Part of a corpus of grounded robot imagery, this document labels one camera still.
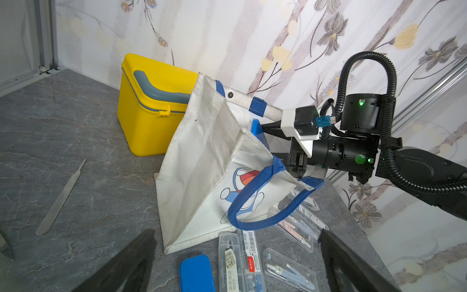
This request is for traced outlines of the blue compass case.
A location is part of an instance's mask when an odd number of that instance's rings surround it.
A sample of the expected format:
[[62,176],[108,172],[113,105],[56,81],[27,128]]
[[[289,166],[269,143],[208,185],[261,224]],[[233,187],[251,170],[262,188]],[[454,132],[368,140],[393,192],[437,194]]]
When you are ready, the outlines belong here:
[[266,135],[258,119],[251,119],[249,121],[248,129],[268,150],[270,150]]
[[210,260],[204,254],[183,260],[179,276],[181,292],[216,292]]

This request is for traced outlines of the white canvas cartoon tote bag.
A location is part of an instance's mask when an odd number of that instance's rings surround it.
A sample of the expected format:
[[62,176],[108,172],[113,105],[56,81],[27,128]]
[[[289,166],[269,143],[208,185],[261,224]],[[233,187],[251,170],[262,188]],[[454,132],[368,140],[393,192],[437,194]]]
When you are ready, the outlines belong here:
[[248,129],[252,98],[200,74],[156,178],[165,254],[278,224],[324,185],[295,178]]

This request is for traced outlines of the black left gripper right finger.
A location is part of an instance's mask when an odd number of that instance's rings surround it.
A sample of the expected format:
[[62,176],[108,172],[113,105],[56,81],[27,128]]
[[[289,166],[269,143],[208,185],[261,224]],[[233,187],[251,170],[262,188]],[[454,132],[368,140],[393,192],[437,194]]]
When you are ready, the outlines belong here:
[[398,292],[400,290],[333,232],[322,230],[319,243],[328,285],[332,292]]

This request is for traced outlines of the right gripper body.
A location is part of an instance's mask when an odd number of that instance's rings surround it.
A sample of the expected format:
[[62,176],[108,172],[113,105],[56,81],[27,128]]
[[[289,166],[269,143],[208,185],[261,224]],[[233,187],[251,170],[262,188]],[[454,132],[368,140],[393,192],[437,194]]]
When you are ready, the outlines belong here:
[[366,183],[372,176],[378,152],[379,138],[369,136],[352,139],[330,136],[313,142],[312,155],[307,157],[296,139],[290,153],[284,155],[284,165],[297,178],[305,175],[308,165],[347,172],[349,180]]

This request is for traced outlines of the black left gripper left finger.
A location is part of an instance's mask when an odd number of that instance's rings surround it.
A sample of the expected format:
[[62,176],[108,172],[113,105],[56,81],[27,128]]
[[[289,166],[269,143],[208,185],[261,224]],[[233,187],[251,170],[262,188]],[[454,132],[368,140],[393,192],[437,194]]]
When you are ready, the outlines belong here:
[[75,292],[145,292],[147,291],[157,241],[155,230],[146,229]]

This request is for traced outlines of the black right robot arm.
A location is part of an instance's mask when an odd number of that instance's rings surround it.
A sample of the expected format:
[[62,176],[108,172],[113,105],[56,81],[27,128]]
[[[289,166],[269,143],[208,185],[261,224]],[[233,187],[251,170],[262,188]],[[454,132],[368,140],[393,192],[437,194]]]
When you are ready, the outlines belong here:
[[[348,94],[351,68],[361,60],[379,63],[387,76],[384,94]],[[364,51],[344,64],[332,113],[323,117],[314,107],[283,113],[281,129],[291,141],[284,163],[302,176],[309,165],[347,172],[365,184],[372,176],[388,179],[395,187],[426,204],[458,217],[467,217],[467,170],[431,152],[406,147],[392,134],[397,75],[383,54]]]

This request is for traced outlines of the clear case with red label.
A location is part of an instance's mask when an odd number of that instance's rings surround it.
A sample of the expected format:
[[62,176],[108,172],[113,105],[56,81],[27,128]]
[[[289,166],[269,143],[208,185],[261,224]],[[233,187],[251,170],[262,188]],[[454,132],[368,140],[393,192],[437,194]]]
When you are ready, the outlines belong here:
[[265,277],[255,232],[238,230],[237,235],[240,241],[244,290],[246,292],[266,292]]

